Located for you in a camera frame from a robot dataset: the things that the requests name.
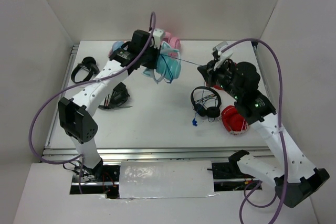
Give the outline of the teal cat ear headphones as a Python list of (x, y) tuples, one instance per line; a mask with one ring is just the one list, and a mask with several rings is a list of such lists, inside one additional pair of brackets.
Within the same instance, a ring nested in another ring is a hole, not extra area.
[(161, 81), (172, 83), (179, 78), (181, 73), (180, 50), (171, 47), (168, 43), (161, 43), (160, 55), (158, 56), (156, 68), (143, 71), (143, 75), (154, 80), (156, 84)]

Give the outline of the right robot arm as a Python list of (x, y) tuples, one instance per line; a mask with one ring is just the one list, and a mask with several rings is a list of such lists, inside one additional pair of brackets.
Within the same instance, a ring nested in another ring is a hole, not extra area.
[(198, 72), (210, 87), (219, 86), (234, 100), (234, 107), (251, 129), (265, 141), (280, 167), (271, 166), (241, 150), (229, 157), (233, 177), (251, 175), (273, 187), (283, 203), (293, 208), (315, 193), (329, 178), (324, 168), (307, 159), (278, 119), (280, 111), (259, 90), (260, 75), (249, 62), (225, 60), (216, 68), (215, 61), (199, 66)]

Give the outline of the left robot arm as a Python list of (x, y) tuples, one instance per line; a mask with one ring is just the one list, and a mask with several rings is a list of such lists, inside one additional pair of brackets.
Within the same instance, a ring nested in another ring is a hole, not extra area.
[(150, 32), (136, 30), (131, 41), (109, 55), (109, 60), (91, 84), (72, 98), (58, 102), (60, 126), (71, 138), (81, 155), (84, 175), (98, 181), (103, 175), (103, 161), (97, 151), (94, 137), (98, 125), (93, 116), (110, 92), (140, 66), (156, 67), (165, 32), (158, 28)]

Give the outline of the red white headphones under arm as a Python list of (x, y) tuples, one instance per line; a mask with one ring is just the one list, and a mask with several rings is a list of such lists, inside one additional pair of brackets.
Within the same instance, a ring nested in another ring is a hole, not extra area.
[(248, 123), (233, 105), (227, 106), (221, 112), (221, 119), (224, 128), (231, 135), (241, 135), (249, 129)]

